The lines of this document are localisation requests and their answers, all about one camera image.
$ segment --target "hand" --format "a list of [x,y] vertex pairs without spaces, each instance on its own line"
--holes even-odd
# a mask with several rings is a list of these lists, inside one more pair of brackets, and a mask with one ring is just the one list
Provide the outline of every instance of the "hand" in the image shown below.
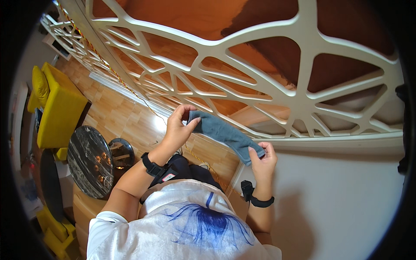
[[166,135],[163,138],[161,145],[171,152],[171,154],[176,152],[186,143],[196,125],[201,121],[201,118],[197,117],[184,126],[182,121],[189,119],[190,110],[196,110],[196,107],[187,104],[180,105],[168,118]]
[[261,142],[258,145],[264,148],[266,152],[261,159],[258,158],[255,149],[248,147],[254,178],[257,183],[256,186],[270,186],[277,163],[277,156],[271,143]]

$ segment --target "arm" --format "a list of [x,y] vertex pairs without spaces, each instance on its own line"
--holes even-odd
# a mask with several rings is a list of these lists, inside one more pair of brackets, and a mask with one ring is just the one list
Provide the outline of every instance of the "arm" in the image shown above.
[[[253,197],[260,201],[268,201],[272,197],[273,173],[277,156],[271,143],[261,142],[259,145],[266,149],[266,155],[262,159],[258,158],[253,148],[248,148],[256,180]],[[259,208],[250,202],[246,223],[262,245],[272,244],[272,237],[270,236],[272,221],[273,204],[267,208]]]
[[[196,110],[196,108],[192,105],[180,105],[168,118],[165,137],[160,145],[148,154],[150,162],[159,166],[165,165],[172,154],[186,143],[196,125],[201,121],[198,117],[184,126],[182,121],[188,120],[190,110]],[[140,160],[120,178],[101,212],[115,212],[128,222],[136,220],[139,200],[152,181],[153,177],[146,172],[146,167]]]

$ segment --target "rope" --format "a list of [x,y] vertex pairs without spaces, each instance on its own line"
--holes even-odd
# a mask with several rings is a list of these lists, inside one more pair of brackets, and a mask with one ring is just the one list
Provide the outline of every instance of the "rope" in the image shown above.
[[[92,45],[92,43],[84,36],[84,34],[81,32],[81,30],[75,25],[74,21],[67,15],[67,13],[64,11],[64,8],[62,7],[61,3],[57,0],[58,2],[58,6],[61,9],[62,13],[65,15],[65,18],[71,22],[72,26],[77,30],[77,32],[81,35],[82,38],[84,38],[84,40],[88,43],[89,46],[91,46],[92,50],[95,52],[95,54],[97,54],[97,56],[100,58],[101,62],[109,69],[111,70],[119,79],[119,81],[123,84],[123,86],[129,90],[133,95],[135,95],[138,99],[142,100],[146,106],[149,108],[149,110],[155,114],[157,117],[161,118],[163,120],[163,122],[165,123],[165,125],[167,126],[167,123],[165,122],[165,119],[161,116],[159,116],[146,102],[146,100],[144,100],[143,98],[139,97],[135,91],[133,89],[131,89],[130,87],[128,87],[126,85],[126,83],[124,83],[124,81],[121,79],[121,77],[119,76],[119,74],[117,72],[115,72],[109,64],[107,64],[104,59],[101,57],[101,55],[98,53],[98,51],[94,48],[94,46]],[[191,149],[188,148],[188,146],[185,143],[185,147],[186,149],[189,150],[189,152],[192,154],[193,157],[195,157],[196,159],[200,160],[203,164],[205,164],[208,167],[209,171],[212,171],[212,173],[214,173],[215,178],[217,179],[217,182],[225,187],[230,188],[233,192],[235,192],[236,194],[240,195],[237,191],[235,191],[232,187],[230,187],[229,185],[223,183],[220,181],[220,178],[218,177],[217,172],[206,162],[204,162],[203,160],[199,159],[195,154],[193,154],[193,152],[191,151]]]

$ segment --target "gray towel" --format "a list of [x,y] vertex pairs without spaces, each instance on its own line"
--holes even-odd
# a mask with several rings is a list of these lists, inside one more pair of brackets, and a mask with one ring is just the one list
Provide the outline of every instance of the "gray towel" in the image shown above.
[[187,124],[194,118],[200,117],[201,121],[195,127],[193,133],[206,135],[218,142],[226,144],[233,149],[240,160],[246,165],[251,164],[250,155],[248,154],[248,147],[253,147],[257,156],[265,155],[263,148],[253,142],[248,136],[241,131],[215,117],[209,113],[193,110],[189,112],[189,120]]

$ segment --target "white lattice screen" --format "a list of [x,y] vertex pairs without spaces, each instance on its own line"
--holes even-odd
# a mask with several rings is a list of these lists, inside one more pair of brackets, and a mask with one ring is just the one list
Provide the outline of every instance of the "white lattice screen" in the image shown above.
[[[343,137],[342,140],[348,140],[348,136],[368,134],[369,129],[373,134],[374,132],[395,133],[394,136],[397,136],[397,132],[401,131],[400,125],[390,126],[373,118],[373,115],[391,97],[395,96],[395,88],[403,84],[398,55],[394,54],[388,57],[355,42],[323,35],[317,28],[317,5],[313,0],[299,0],[299,12],[290,20],[251,26],[216,41],[204,40],[170,27],[136,20],[130,17],[115,0],[103,0],[103,2],[114,12],[117,18],[95,18],[92,15],[92,0],[86,0],[85,2],[85,16],[95,32],[107,44],[107,49],[115,60],[127,72],[130,79],[135,82],[136,85],[132,87],[144,89],[150,99],[160,104],[163,103],[162,100],[166,100],[160,99],[160,97],[172,101],[164,102],[168,106],[175,102],[194,104],[199,109],[221,117],[255,138],[339,136]],[[106,70],[106,67],[100,63],[94,53],[88,50],[80,36],[68,27],[68,22],[59,23],[48,16],[44,16],[43,23],[49,26],[49,31],[74,46],[71,53],[84,66],[116,81],[114,77],[103,71]],[[132,35],[126,34],[123,29],[131,31]],[[158,35],[190,46],[196,50],[197,57],[192,64],[182,64],[157,55],[152,52],[144,34]],[[268,37],[288,37],[299,46],[301,55],[296,89],[286,88],[228,49],[241,43]],[[127,67],[123,63],[120,53],[135,62],[134,66],[140,68],[139,73],[133,71],[131,66]],[[364,61],[378,66],[380,69],[349,82],[344,82],[317,93],[311,93],[307,88],[314,58],[321,53]],[[201,63],[206,57],[219,59],[248,77],[207,68]],[[160,63],[161,66],[150,66],[148,59],[155,61],[157,64]],[[161,74],[166,72],[169,72],[170,80],[161,77]],[[201,90],[195,86],[187,75],[219,89],[220,92]],[[178,79],[185,84],[188,91],[178,89]],[[264,94],[244,94],[236,91],[226,82],[238,84]],[[326,100],[380,85],[382,87],[375,98],[360,111],[342,110],[322,103]],[[252,109],[254,114],[267,117],[268,120],[282,127],[285,132],[267,134],[253,130],[247,124],[243,125],[232,119],[231,116],[220,113],[213,103],[213,99],[232,100],[246,104],[248,105],[247,108]],[[279,116],[270,109],[272,106],[289,108],[290,113],[287,117]],[[354,127],[331,131],[330,127],[317,114],[342,119],[352,123]],[[296,120],[302,120],[307,131],[301,133],[295,129],[293,123]]]

